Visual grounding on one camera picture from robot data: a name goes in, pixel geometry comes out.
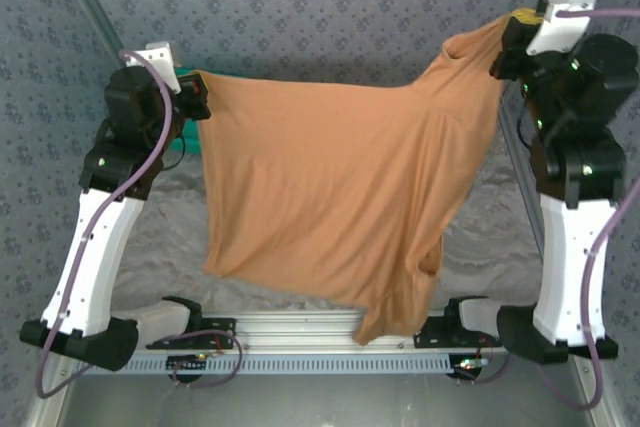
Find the t-shirt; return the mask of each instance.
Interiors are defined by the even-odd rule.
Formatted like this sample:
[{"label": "t-shirt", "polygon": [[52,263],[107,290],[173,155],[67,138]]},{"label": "t-shirt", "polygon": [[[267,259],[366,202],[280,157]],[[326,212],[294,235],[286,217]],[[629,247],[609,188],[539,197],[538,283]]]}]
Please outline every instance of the t-shirt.
[{"label": "t-shirt", "polygon": [[426,321],[442,237],[496,130],[509,16],[449,38],[402,87],[200,72],[204,272],[364,307],[354,340]]}]

